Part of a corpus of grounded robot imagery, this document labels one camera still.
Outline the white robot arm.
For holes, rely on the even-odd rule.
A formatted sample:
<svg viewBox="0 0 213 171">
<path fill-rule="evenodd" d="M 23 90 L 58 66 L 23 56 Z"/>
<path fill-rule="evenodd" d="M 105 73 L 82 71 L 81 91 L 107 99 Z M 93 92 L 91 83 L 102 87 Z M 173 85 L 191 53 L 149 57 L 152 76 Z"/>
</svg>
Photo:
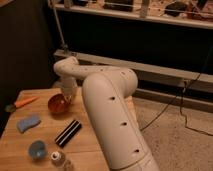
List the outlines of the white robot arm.
<svg viewBox="0 0 213 171">
<path fill-rule="evenodd" d="M 133 70 L 81 65 L 68 57 L 56 62 L 54 71 L 66 96 L 74 94 L 74 80 L 83 81 L 83 103 L 110 171 L 160 171 L 125 102 L 137 88 Z"/>
</svg>

